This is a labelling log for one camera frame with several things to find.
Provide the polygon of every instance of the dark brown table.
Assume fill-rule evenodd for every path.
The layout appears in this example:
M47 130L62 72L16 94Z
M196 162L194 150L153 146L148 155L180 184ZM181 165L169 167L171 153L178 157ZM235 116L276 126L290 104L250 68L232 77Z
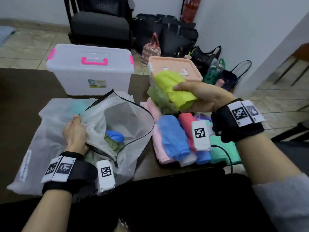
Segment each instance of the dark brown table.
M129 94L136 103L146 101L149 77L132 75ZM55 75L45 70L0 69L0 204L27 199L6 190L13 182L29 144L41 123L39 111L52 98L91 98L68 96ZM152 140L137 162L133 181L163 177L209 168L211 165L191 165L181 168L178 163L161 165L156 160Z

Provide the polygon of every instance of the peach storage box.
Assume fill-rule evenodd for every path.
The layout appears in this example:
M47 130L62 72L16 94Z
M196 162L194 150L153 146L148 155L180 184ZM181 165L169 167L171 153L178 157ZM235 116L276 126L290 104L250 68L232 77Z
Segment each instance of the peach storage box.
M150 84L155 85L154 77L160 71L179 72L186 81L202 82L203 77L190 59L150 56L148 61Z

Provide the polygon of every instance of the red fire extinguisher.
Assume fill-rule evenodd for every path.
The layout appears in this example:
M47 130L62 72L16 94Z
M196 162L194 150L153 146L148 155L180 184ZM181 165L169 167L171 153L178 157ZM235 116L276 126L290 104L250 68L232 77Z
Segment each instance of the red fire extinguisher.
M186 23L193 23L201 0L183 0L181 20Z

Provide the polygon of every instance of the storage box lid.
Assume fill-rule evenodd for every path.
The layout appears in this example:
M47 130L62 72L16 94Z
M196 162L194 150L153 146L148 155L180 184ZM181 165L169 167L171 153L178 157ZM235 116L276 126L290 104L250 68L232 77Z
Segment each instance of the storage box lid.
M46 63L49 71L78 70L134 73L132 54L126 49L58 44Z
M203 77L190 59L170 57L149 57L149 70L152 77L160 71L171 70L179 72L186 81L202 82Z

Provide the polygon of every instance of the black wrist strap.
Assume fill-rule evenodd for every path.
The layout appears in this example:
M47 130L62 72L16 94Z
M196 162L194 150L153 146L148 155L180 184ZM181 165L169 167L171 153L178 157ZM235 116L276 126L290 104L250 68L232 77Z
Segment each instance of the black wrist strap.
M235 99L229 104L237 101L242 101L242 99ZM252 123L239 127L227 105L213 112L211 119L213 122L213 131L216 136L221 136L221 140L224 143L230 141L238 142L248 136L254 136L264 131L261 123Z
M44 184L42 194L48 190L64 190L72 195L79 192L80 188L94 182L98 177L98 171L91 163L83 161L83 156L76 152L63 152L60 156L76 158L68 176L67 182L47 182Z

